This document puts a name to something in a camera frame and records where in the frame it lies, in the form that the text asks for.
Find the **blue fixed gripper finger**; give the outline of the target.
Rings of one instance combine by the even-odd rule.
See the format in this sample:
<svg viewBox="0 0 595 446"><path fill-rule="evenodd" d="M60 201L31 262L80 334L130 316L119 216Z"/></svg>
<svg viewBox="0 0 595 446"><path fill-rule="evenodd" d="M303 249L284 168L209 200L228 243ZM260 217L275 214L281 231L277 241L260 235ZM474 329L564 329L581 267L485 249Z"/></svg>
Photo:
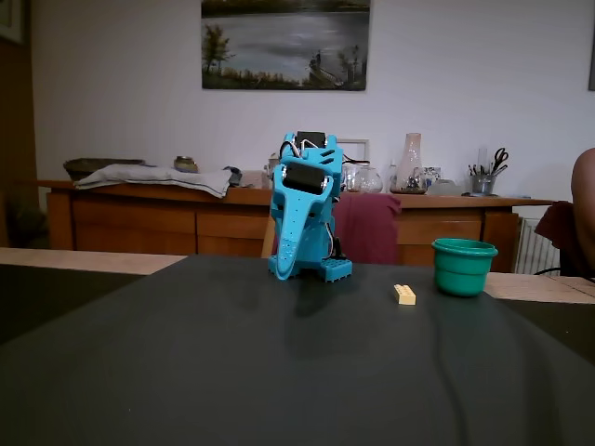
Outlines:
<svg viewBox="0 0 595 446"><path fill-rule="evenodd" d="M306 198L291 196L284 204L275 204L271 200L271 216L275 220L277 251L270 261L271 271L280 280L287 280L303 269L318 269L316 266L305 266L300 262L300 242L306 221L311 216L311 208L316 204Z"/></svg>

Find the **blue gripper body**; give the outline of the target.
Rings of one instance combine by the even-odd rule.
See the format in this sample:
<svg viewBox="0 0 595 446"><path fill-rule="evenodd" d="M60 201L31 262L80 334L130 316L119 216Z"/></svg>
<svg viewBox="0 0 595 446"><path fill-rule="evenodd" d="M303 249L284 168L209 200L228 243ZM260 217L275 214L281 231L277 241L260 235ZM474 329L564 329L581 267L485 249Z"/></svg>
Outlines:
<svg viewBox="0 0 595 446"><path fill-rule="evenodd" d="M272 202L284 204L291 196L314 203L332 202L335 179L328 169L318 164L289 161L278 164L272 175Z"/></svg>

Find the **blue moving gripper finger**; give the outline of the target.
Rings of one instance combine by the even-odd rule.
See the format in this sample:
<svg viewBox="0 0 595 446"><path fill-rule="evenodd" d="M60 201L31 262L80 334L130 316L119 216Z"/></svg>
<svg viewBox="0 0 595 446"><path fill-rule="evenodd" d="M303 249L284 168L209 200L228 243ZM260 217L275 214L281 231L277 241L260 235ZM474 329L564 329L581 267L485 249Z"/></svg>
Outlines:
<svg viewBox="0 0 595 446"><path fill-rule="evenodd" d="M316 204L307 218L300 242L300 262L316 266L328 255L328 234L325 226L325 204Z"/></svg>

